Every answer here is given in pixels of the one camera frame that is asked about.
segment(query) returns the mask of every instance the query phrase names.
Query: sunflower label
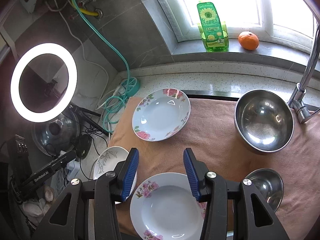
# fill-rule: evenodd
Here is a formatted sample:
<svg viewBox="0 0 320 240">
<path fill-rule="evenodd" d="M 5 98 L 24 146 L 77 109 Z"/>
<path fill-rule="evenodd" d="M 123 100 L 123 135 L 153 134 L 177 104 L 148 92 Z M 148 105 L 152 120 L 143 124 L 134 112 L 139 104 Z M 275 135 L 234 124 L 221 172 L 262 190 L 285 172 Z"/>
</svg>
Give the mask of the sunflower label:
<svg viewBox="0 0 320 240">
<path fill-rule="evenodd" d="M 213 3 L 197 4 L 197 9 L 208 47 L 226 46 L 217 10 Z"/>
</svg>

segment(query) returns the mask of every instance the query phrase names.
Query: teal cable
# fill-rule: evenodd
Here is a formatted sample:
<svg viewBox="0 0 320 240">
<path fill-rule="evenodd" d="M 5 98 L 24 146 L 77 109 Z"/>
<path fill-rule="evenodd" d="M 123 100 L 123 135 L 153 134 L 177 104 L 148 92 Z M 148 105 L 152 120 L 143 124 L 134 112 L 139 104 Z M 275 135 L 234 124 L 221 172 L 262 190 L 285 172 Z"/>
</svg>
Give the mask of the teal cable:
<svg viewBox="0 0 320 240">
<path fill-rule="evenodd" d="M 115 121 L 115 122 L 112 122 L 109 120 L 109 114 L 112 114 L 112 113 L 116 113 L 118 112 L 123 106 L 125 107 L 125 101 L 127 100 L 127 93 L 128 93 L 128 88 L 129 88 L 129 81 L 130 81 L 130 69 L 129 69 L 129 65 L 127 63 L 127 61 L 125 60 L 125 58 L 121 55 L 121 53 L 114 47 L 112 46 L 112 44 L 107 41 L 105 39 L 105 37 L 103 37 L 99 32 L 98 30 L 87 20 L 87 18 L 83 15 L 83 13 L 80 11 L 79 7 L 78 7 L 78 4 L 76 3 L 76 0 L 72 0 L 72 3 L 73 5 L 75 6 L 76 10 L 78 11 L 78 14 L 81 16 L 81 18 L 87 23 L 87 25 L 89 25 L 89 27 L 99 36 L 100 39 L 102 39 L 111 49 L 114 50 L 114 52 L 116 52 L 116 54 L 118 54 L 118 56 L 123 60 L 126 68 L 127 68 L 127 72 L 128 72 L 128 79 L 127 79 L 127 86 L 125 88 L 125 92 L 124 94 L 121 96 L 121 97 L 117 97 L 117 96 L 112 96 L 110 98 L 108 98 L 105 103 L 104 103 L 104 109 L 107 111 L 107 114 L 105 115 L 104 119 L 103 119 L 103 128 L 107 131 L 107 132 L 113 132 L 113 131 L 110 131 L 110 130 L 107 130 L 105 128 L 105 122 L 109 122 L 109 123 L 112 123 L 112 124 L 115 124 L 117 123 L 118 121 Z M 117 104 L 116 106 L 114 106 L 113 108 L 111 108 L 110 110 L 108 109 L 108 106 L 107 104 L 113 99 L 113 98 L 116 98 L 118 100 L 120 100 L 119 104 Z"/>
</svg>

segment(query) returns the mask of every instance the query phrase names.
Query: yellow hose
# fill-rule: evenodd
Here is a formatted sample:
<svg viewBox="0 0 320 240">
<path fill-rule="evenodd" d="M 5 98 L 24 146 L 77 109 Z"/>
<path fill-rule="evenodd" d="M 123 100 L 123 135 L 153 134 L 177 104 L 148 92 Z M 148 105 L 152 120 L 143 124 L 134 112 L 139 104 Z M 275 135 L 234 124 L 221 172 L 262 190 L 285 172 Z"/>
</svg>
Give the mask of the yellow hose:
<svg viewBox="0 0 320 240">
<path fill-rule="evenodd" d="M 90 16 L 99 16 L 99 14 L 97 12 L 91 12 L 91 11 L 88 11 L 88 10 L 85 10 L 85 9 L 82 9 L 80 8 L 80 11 L 83 13 L 83 14 L 86 14 L 86 15 L 90 15 Z"/>
</svg>

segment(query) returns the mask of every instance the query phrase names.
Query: leaf pattern plate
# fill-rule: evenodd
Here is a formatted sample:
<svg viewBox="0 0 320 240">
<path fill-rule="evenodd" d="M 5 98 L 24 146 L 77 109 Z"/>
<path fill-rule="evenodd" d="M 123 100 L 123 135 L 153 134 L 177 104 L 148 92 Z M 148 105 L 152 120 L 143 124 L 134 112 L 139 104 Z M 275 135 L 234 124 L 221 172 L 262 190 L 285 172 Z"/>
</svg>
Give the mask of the leaf pattern plate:
<svg viewBox="0 0 320 240">
<path fill-rule="evenodd" d="M 105 174 L 107 171 L 113 171 L 118 162 L 125 161 L 129 152 L 120 147 L 120 146 L 113 146 L 106 149 L 97 159 L 94 170 L 93 170 L 93 179 L 99 178 L 102 174 Z M 137 173 L 134 177 L 133 184 L 131 187 L 130 195 L 133 192 L 134 187 L 137 183 Z"/>
</svg>

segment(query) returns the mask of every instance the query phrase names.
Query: ring light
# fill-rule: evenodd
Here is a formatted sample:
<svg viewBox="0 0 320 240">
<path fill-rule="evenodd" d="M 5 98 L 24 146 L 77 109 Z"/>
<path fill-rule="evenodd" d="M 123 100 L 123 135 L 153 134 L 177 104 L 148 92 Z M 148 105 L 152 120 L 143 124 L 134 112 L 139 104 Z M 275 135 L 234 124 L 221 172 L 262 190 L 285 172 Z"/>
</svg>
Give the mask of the ring light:
<svg viewBox="0 0 320 240">
<path fill-rule="evenodd" d="M 67 66 L 69 79 L 66 92 L 60 99 L 58 104 L 47 112 L 35 113 L 27 109 L 22 103 L 19 94 L 19 82 L 21 74 L 24 68 L 27 66 L 27 64 L 35 57 L 42 54 L 53 54 L 61 58 Z M 77 68 L 76 63 L 70 52 L 58 44 L 44 43 L 37 45 L 29 51 L 27 51 L 17 63 L 11 79 L 11 99 L 18 113 L 25 119 L 31 122 L 46 122 L 58 116 L 68 106 L 76 90 L 76 85 Z"/>
</svg>

